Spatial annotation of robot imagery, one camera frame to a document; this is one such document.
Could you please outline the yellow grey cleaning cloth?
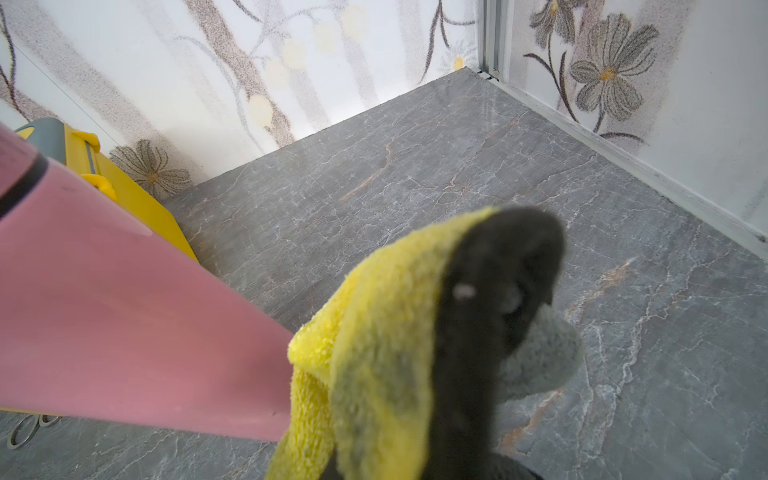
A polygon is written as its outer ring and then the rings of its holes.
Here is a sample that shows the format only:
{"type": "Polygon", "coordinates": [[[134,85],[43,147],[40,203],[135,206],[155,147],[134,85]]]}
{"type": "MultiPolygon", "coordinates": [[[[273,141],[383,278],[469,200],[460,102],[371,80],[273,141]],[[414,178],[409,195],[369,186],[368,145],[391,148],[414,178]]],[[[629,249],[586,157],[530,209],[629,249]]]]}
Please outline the yellow grey cleaning cloth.
{"type": "Polygon", "coordinates": [[[561,221],[493,207],[358,264],[291,340],[270,479],[531,479],[492,449],[497,407],[563,387],[584,352],[553,307],[561,221]]]}

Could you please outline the pink thermos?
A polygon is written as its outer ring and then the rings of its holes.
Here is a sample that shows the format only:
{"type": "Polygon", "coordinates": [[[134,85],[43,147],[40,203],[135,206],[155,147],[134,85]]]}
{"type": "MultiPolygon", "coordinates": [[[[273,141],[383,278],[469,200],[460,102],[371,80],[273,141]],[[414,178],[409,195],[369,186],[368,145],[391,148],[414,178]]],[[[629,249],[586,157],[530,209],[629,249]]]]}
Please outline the pink thermos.
{"type": "Polygon", "coordinates": [[[290,332],[1,132],[1,406],[274,441],[290,332]]]}

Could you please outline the yellow storage box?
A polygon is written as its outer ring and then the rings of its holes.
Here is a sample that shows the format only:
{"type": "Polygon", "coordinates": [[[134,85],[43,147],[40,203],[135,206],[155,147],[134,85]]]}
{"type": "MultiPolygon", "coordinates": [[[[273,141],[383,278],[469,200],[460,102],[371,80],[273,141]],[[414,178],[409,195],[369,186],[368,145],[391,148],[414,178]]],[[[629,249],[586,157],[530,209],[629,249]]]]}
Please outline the yellow storage box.
{"type": "Polygon", "coordinates": [[[75,130],[55,118],[27,123],[16,134],[44,156],[75,172],[184,254],[195,257],[173,215],[100,152],[95,134],[75,130]]]}

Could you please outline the small scissors beside box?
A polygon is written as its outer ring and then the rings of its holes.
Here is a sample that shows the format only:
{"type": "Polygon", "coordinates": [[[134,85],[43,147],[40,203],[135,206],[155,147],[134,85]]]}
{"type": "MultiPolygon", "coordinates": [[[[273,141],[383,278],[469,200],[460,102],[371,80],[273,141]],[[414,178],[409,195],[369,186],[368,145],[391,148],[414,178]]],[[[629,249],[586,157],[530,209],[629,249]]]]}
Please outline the small scissors beside box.
{"type": "Polygon", "coordinates": [[[61,416],[56,415],[25,415],[9,433],[6,440],[6,447],[9,450],[18,450],[26,446],[39,430],[49,428],[58,423],[61,419],[61,416]]]}

